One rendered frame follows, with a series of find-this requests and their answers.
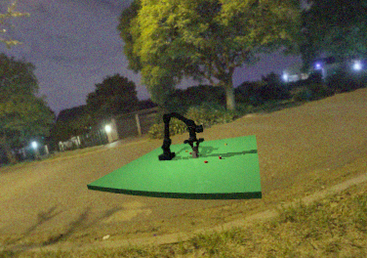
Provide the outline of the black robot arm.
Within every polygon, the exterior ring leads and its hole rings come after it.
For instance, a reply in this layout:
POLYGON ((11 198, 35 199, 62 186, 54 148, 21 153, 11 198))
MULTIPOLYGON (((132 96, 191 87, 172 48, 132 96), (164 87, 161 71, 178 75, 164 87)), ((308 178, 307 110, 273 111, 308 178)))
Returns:
MULTIPOLYGON (((189 131, 189 134, 195 134, 196 133, 201 133, 203 132, 203 127, 202 125, 196 125, 194 123, 193 120, 191 119, 187 119, 181 115, 179 115, 176 112, 172 112, 172 113, 166 113, 163 114, 163 121, 164 121, 164 140, 163 140, 163 145, 161 147, 161 149, 163 150, 163 154, 170 154, 170 145, 172 144, 171 141, 172 139, 169 138, 169 122, 171 120, 171 117, 176 117, 177 119, 183 121, 187 126, 186 130, 189 131), (191 126, 191 127, 190 127, 191 126), (192 128, 195 127, 195 128, 192 128)), ((188 139, 189 143, 194 143, 194 141, 196 141, 195 136, 191 137, 188 139)))

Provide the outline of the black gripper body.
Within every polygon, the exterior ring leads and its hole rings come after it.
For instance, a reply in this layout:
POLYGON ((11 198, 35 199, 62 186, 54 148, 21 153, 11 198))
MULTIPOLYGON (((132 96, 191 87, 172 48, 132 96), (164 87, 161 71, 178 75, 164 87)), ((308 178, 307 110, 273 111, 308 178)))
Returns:
MULTIPOLYGON (((189 137, 193 137, 193 136, 195 136, 195 138, 196 138, 196 134, 189 134, 189 137)), ((197 140, 197 138, 196 138, 196 141, 194 141, 194 142, 196 142, 196 143, 203 143, 204 142, 204 139, 203 138, 201 138, 201 139, 198 139, 197 140)), ((187 144, 188 143, 188 140, 185 140, 184 142, 183 142, 184 144, 187 144)))

